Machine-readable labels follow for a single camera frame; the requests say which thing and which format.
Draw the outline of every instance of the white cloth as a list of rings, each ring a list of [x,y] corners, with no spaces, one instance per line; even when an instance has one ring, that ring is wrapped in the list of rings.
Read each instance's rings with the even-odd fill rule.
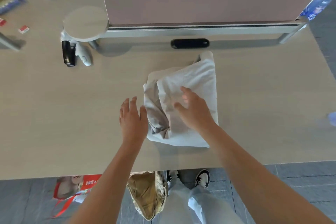
[[[212,52],[205,51],[190,66],[173,67],[149,74],[147,83],[143,86],[144,105],[150,126],[147,138],[175,146],[209,147],[196,131],[183,123],[173,107],[175,102],[186,107],[181,86],[191,88],[205,99],[218,124],[215,63]]]
[[[214,197],[200,186],[190,190],[177,178],[171,180],[169,196],[159,215],[159,224],[194,223],[188,206],[195,211],[202,224],[243,224],[227,202]]]

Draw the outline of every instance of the wooden desk surface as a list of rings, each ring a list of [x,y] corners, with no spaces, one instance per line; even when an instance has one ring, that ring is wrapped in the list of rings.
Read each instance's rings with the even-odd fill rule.
[[[150,72],[200,53],[172,49],[170,37],[109,38],[102,54],[92,51],[93,66],[68,68],[62,20],[84,5],[104,8],[103,0],[28,0],[2,16],[2,33],[25,44],[0,52],[0,179],[102,173],[121,144],[122,101],[141,103]],[[31,30],[21,35],[22,25]],[[336,111],[336,83],[312,33],[276,46],[269,37],[209,37],[220,125],[263,164],[335,160],[326,115]],[[133,171],[219,166],[211,150],[145,140]]]

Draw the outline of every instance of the sneaker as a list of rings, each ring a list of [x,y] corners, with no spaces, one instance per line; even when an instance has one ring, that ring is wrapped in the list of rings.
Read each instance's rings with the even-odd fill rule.
[[[170,183],[170,181],[173,177],[177,177],[178,179],[180,179],[179,172],[177,170],[168,170],[167,171],[167,181],[168,181],[168,183]]]
[[[210,182],[210,173],[208,170],[203,169],[199,172],[195,180],[195,187],[202,186],[203,188],[208,188]]]

